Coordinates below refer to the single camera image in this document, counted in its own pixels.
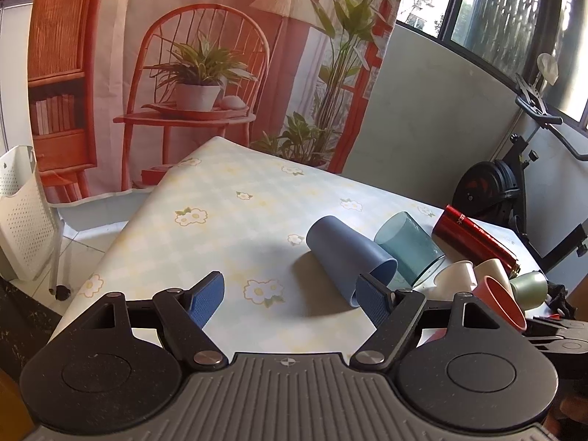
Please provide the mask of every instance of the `red thermos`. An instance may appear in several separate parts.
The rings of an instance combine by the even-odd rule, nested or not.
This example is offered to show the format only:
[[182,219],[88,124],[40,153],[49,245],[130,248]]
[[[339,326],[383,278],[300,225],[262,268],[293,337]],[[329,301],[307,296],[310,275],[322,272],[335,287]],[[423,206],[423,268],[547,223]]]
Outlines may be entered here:
[[445,207],[433,228],[433,233],[471,260],[474,265],[490,259],[499,259],[509,278],[519,273],[516,255],[452,206]]

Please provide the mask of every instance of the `curtain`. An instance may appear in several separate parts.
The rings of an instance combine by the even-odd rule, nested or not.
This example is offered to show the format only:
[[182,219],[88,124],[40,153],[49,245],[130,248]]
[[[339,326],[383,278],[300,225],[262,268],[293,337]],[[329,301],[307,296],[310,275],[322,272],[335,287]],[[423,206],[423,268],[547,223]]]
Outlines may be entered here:
[[214,136],[340,173],[400,0],[34,0],[51,203],[151,190]]

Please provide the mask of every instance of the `crosshair logo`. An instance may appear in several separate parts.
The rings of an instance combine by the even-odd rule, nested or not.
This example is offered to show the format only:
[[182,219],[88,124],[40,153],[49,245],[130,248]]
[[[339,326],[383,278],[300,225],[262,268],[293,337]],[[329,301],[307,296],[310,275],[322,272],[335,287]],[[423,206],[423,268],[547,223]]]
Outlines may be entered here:
[[282,358],[280,363],[284,366],[292,366],[296,363],[296,360],[294,358]]

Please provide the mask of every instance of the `white plant pot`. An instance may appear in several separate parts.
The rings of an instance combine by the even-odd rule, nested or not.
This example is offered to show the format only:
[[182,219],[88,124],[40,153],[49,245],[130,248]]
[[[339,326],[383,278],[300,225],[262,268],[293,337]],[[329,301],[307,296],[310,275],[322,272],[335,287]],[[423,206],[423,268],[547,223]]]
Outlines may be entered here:
[[176,107],[186,111],[212,111],[220,86],[176,84]]

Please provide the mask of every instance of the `exercise bike handlebar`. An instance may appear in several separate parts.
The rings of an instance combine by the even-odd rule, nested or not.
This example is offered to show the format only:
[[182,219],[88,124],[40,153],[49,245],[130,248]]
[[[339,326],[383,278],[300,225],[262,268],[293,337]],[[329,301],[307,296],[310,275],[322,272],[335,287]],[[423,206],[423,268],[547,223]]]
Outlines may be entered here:
[[588,162],[588,154],[580,154],[575,150],[574,146],[561,134],[553,125],[560,125],[563,123],[563,119],[559,116],[553,116],[551,114],[540,114],[536,108],[528,104],[522,96],[517,96],[516,103],[526,114],[529,115],[539,126],[543,129],[547,129],[551,132],[560,142],[566,147],[574,158],[580,162]]

